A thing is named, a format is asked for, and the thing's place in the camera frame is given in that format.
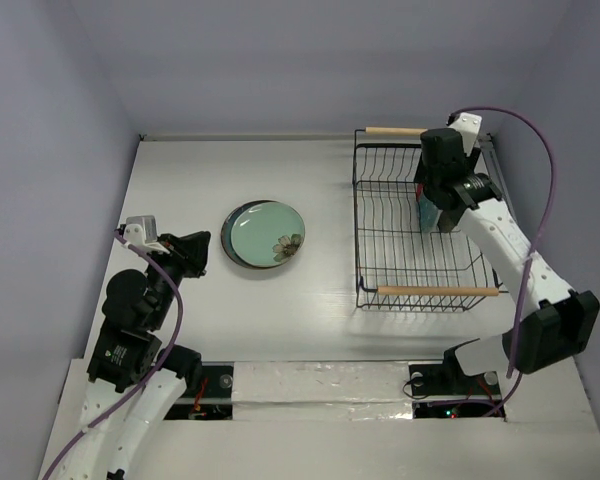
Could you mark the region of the blue floral white plate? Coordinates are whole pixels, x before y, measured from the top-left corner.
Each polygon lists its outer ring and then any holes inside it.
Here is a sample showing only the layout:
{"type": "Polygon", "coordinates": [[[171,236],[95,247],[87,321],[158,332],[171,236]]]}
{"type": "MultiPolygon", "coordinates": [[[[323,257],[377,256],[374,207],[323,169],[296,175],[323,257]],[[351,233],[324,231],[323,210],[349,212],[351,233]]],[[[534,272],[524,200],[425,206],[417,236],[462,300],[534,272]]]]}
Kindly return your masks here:
{"type": "Polygon", "coordinates": [[[220,240],[222,248],[228,257],[232,257],[233,250],[231,246],[231,229],[232,229],[232,214],[229,214],[224,220],[220,232],[220,240]]]}

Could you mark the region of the red and teal plate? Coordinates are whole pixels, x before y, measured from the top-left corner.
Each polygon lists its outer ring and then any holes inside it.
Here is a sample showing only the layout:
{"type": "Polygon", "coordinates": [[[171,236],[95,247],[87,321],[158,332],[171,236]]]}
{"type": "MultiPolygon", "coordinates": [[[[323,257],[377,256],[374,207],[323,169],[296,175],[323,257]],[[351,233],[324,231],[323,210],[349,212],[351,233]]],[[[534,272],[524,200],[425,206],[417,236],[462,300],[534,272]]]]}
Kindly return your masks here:
{"type": "Polygon", "coordinates": [[[429,200],[424,193],[424,185],[419,184],[416,189],[418,207],[419,229],[422,233],[430,233],[437,228],[440,210],[434,202],[429,200]]]}

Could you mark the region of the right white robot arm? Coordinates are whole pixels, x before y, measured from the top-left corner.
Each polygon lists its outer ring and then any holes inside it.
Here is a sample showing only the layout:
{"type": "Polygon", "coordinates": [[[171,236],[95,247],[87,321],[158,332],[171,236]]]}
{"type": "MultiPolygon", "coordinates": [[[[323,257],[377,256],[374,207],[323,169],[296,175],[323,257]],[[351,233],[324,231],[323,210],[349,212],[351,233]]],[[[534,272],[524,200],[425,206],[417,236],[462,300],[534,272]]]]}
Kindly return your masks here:
{"type": "Polygon", "coordinates": [[[489,371],[529,375],[582,353],[600,311],[598,298],[576,291],[538,254],[499,188],[476,172],[479,151],[465,148],[462,133],[431,129],[420,142],[416,181],[422,188],[422,230],[465,234],[516,303],[511,329],[445,352],[442,384],[462,392],[489,371]]]}

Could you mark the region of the dark teal plate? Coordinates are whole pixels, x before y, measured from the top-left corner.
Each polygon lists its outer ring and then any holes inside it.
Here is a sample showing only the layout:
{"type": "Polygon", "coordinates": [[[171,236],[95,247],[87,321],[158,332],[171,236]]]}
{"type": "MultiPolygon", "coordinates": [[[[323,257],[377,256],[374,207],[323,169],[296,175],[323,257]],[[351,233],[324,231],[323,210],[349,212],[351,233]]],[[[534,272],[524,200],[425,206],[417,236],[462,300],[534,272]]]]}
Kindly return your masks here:
{"type": "Polygon", "coordinates": [[[249,269],[271,269],[284,261],[285,246],[279,239],[281,203],[273,200],[247,202],[234,209],[221,229],[227,256],[249,269]]]}

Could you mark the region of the light green flower plate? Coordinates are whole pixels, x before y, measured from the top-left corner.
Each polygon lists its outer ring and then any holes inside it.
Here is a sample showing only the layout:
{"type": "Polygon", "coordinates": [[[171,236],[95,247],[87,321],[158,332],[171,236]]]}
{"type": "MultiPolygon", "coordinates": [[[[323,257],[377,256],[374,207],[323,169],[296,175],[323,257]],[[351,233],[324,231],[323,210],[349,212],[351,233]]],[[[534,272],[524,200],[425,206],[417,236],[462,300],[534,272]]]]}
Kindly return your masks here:
{"type": "Polygon", "coordinates": [[[225,220],[221,243],[227,256],[249,269],[272,269],[289,262],[306,236],[302,216],[291,206],[256,200],[236,208],[225,220]]]}

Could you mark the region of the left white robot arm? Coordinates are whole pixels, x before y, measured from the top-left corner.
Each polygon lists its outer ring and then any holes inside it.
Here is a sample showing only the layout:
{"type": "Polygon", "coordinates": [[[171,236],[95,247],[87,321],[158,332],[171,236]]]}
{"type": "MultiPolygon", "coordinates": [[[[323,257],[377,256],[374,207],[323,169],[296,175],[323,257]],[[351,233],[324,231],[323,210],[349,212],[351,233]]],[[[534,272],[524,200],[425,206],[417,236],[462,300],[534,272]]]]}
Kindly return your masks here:
{"type": "Polygon", "coordinates": [[[114,237],[147,267],[122,270],[106,286],[77,431],[45,479],[134,478],[170,408],[202,382],[200,353],[176,340],[184,320],[179,286],[205,275],[210,232],[157,234],[153,217],[138,216],[114,237]]]}

